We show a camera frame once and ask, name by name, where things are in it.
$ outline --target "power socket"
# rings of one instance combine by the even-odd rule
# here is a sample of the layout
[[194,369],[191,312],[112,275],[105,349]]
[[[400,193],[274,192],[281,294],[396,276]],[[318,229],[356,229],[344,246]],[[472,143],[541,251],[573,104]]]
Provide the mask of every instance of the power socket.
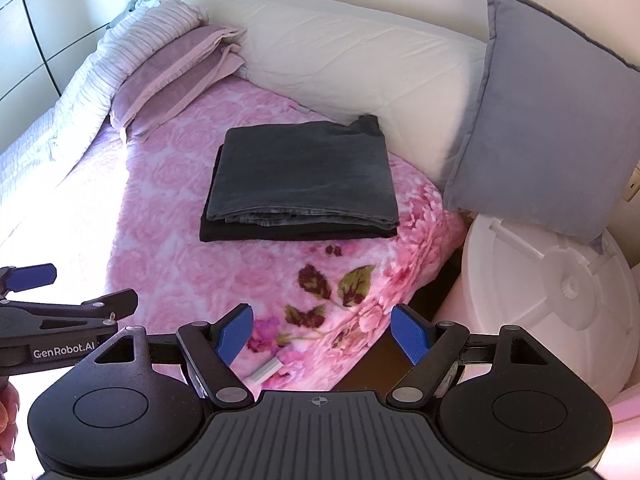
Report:
[[626,183],[625,190],[622,192],[622,198],[627,202],[631,202],[631,199],[636,196],[638,191],[640,191],[640,164],[634,168],[631,178]]

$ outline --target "dark gray folded jeans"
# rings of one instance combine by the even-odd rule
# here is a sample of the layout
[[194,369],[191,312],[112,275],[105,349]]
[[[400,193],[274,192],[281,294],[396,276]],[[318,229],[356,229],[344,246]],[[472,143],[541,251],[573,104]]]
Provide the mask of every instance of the dark gray folded jeans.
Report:
[[286,226],[337,223],[394,230],[398,205],[378,119],[232,128],[207,220]]

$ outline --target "human hand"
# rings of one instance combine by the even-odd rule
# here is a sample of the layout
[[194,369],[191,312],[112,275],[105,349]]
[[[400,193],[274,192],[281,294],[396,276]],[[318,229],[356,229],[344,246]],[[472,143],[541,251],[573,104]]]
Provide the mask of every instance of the human hand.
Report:
[[15,417],[20,409],[18,390],[11,383],[0,392],[0,453],[9,460],[15,460],[14,445],[18,435]]

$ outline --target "metal screw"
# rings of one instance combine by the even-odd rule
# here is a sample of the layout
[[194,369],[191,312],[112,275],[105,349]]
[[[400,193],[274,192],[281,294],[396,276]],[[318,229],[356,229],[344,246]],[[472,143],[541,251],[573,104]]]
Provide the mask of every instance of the metal screw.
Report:
[[232,404],[234,402],[241,402],[245,400],[247,396],[247,392],[242,388],[236,388],[235,386],[230,386],[228,388],[222,388],[218,390],[216,393],[216,397],[222,402],[228,402]]
[[405,402],[410,404],[412,402],[418,402],[422,399],[423,394],[418,388],[412,388],[405,386],[404,388],[398,388],[394,390],[391,396],[398,402]]

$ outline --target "white comforter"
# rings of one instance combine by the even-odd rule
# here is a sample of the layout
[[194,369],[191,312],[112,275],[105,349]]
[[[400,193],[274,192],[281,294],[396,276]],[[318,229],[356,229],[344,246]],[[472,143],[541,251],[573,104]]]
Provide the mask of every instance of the white comforter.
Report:
[[141,7],[107,31],[56,105],[0,154],[0,244],[28,214],[38,212],[78,163],[124,80],[153,53],[204,22],[199,9],[171,0]]

